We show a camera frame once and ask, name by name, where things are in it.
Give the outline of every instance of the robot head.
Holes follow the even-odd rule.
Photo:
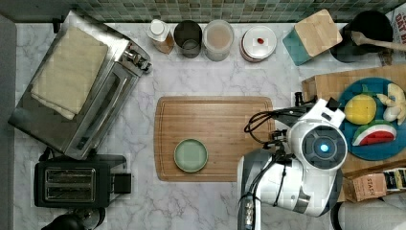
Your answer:
[[[308,165],[320,170],[334,170],[340,168],[346,159],[346,141],[334,126],[314,126],[297,141],[299,146],[295,154],[306,168]]]
[[[346,160],[347,142],[338,129],[344,113],[320,100],[288,133],[289,146],[305,168],[334,171]]]

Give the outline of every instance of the tile backsplash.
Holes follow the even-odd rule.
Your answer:
[[[389,12],[406,0],[63,0],[102,22],[297,22],[327,9],[337,22],[367,10]]]

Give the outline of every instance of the spice jar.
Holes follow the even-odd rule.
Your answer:
[[[156,49],[164,54],[170,54],[174,46],[174,41],[167,23],[157,19],[152,20],[147,34]]]

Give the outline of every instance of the wooden spoon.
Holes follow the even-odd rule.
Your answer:
[[[364,36],[361,32],[351,32],[352,39],[357,45],[370,44],[374,46],[386,47],[393,50],[406,51],[406,45],[387,41],[372,40]]]

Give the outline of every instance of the yellow lemon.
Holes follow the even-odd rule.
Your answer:
[[[366,125],[375,117],[376,102],[371,96],[357,95],[346,104],[344,113],[349,122],[356,125]]]

